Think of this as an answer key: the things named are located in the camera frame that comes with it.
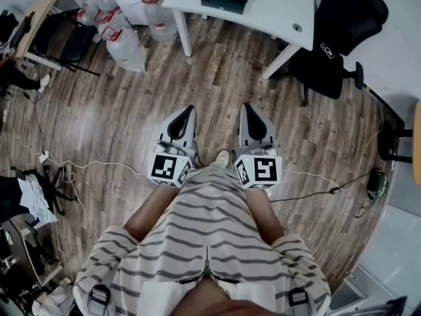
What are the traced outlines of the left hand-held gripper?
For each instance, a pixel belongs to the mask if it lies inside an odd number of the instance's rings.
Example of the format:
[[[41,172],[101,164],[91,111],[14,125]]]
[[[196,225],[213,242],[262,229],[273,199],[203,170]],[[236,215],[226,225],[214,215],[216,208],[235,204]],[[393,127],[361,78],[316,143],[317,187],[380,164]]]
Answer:
[[[193,169],[193,145],[197,113],[193,105],[185,106],[166,117],[160,125],[154,150],[149,154],[147,177],[158,185],[181,188]]]

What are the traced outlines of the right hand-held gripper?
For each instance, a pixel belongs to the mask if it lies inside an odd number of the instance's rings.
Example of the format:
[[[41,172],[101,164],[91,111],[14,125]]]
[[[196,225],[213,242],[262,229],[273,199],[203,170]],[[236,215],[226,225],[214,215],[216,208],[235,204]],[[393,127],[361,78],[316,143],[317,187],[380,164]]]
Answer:
[[[250,145],[253,141],[262,145]],[[281,181],[282,158],[276,151],[275,129],[269,118],[250,103],[240,110],[239,146],[234,168],[243,189],[270,188]]]

